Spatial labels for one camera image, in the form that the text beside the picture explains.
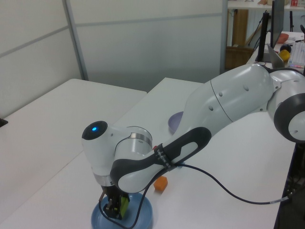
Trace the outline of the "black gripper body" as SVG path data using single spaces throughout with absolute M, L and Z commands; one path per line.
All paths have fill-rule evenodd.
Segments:
M 101 186 L 103 192 L 108 197 L 108 199 L 119 199 L 119 197 L 129 198 L 129 194 L 120 190 L 115 185 L 112 186 Z

